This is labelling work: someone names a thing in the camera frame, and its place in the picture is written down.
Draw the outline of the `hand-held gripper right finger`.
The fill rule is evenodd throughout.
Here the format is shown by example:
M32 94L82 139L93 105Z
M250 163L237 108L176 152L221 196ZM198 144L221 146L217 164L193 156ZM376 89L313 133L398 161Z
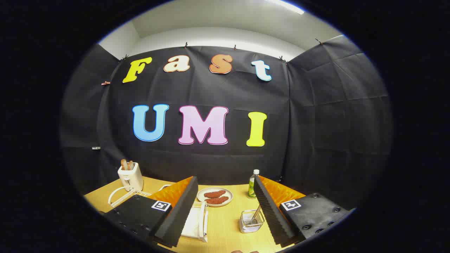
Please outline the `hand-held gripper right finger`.
M289 246L312 240L353 213L323 194L302 194L263 176L255 176L254 192L274 242Z

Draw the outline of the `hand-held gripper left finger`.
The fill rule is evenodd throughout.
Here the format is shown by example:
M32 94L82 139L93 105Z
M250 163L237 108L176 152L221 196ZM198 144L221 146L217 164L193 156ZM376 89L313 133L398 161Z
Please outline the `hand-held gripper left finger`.
M191 176L150 196L135 194L103 216L146 243L176 247L197 191L197 177Z

